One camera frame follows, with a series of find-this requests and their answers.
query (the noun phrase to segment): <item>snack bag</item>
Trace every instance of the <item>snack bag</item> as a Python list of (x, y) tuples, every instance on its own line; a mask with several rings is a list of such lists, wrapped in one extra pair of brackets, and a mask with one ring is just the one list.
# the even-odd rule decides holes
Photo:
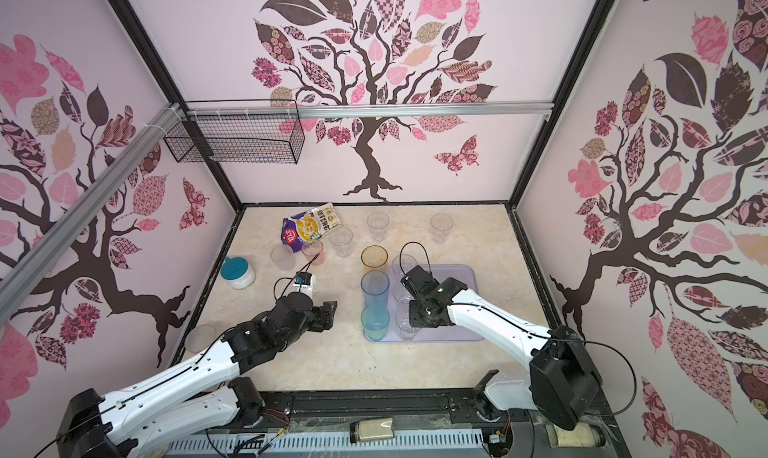
[(296, 253), (301, 251), (302, 245), (307, 241), (319, 240), (337, 226), (341, 226), (341, 220), (333, 210), (333, 203), (326, 203), (295, 216), (283, 218), (280, 239)]

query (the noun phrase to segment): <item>wall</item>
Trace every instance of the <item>wall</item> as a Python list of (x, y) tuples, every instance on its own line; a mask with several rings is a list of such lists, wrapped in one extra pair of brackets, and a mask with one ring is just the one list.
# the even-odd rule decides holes
[[(130, 1), (187, 100), (295, 98), (302, 106), (551, 100), (594, 5)], [(304, 120), (298, 165), (223, 166), (246, 202), (504, 200), (539, 118), (381, 117), (357, 121), (357, 132), (353, 116)], [(476, 149), (462, 154), (473, 136)]]
[(521, 204), (633, 456), (765, 455), (766, 13), (620, 0)]
[[(165, 99), (105, 0), (0, 0), (0, 16), (4, 276)], [(168, 362), (233, 217), (204, 165), (153, 150), (0, 330), (4, 456), (49, 442), (73, 395)]]

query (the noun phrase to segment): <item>light blue cup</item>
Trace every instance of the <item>light blue cup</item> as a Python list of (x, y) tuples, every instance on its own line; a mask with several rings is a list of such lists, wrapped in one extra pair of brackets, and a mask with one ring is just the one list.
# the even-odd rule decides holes
[(366, 306), (360, 315), (362, 334), (371, 341), (380, 341), (389, 329), (389, 310), (383, 304)]

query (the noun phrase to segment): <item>plastic tray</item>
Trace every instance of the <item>plastic tray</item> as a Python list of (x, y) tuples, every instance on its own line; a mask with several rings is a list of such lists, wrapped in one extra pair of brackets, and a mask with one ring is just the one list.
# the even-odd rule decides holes
[[(399, 303), (395, 299), (395, 290), (402, 287), (399, 277), (387, 267), (387, 276), (389, 277), (389, 295), (387, 296), (386, 307), (389, 310), (389, 329), (387, 334), (380, 341), (371, 341), (371, 343), (438, 343), (451, 341), (481, 341), (482, 336), (470, 329), (458, 326), (440, 327), (440, 328), (422, 328), (413, 339), (403, 339), (397, 332), (397, 323), (395, 323), (395, 313), (400, 307), (407, 307), (407, 303)], [(478, 292), (477, 281), (475, 280), (475, 271), (465, 264), (433, 264), (432, 275), (437, 281), (442, 282), (448, 277), (465, 283), (470, 290)]]

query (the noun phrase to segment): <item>teal lid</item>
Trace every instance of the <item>teal lid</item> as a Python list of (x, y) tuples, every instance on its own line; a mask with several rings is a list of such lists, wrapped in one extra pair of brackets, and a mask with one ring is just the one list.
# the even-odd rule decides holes
[(225, 258), (221, 267), (221, 277), (225, 280), (236, 280), (248, 271), (248, 262), (245, 258)]

